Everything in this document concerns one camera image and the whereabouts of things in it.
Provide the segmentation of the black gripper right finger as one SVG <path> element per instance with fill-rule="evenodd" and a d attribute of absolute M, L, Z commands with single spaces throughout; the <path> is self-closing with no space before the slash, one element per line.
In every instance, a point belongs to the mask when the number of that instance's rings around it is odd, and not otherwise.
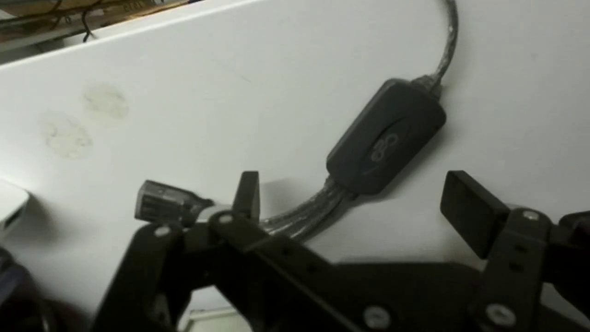
<path fill-rule="evenodd" d="M 440 212 L 466 245 L 486 258 L 508 207 L 464 170 L 451 170 L 443 179 Z"/>

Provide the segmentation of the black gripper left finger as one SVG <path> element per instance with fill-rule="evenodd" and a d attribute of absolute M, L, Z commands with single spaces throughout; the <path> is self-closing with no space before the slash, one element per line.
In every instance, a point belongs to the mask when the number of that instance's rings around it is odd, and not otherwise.
<path fill-rule="evenodd" d="M 231 210 L 250 221 L 259 219 L 259 175 L 255 171 L 241 173 Z"/>

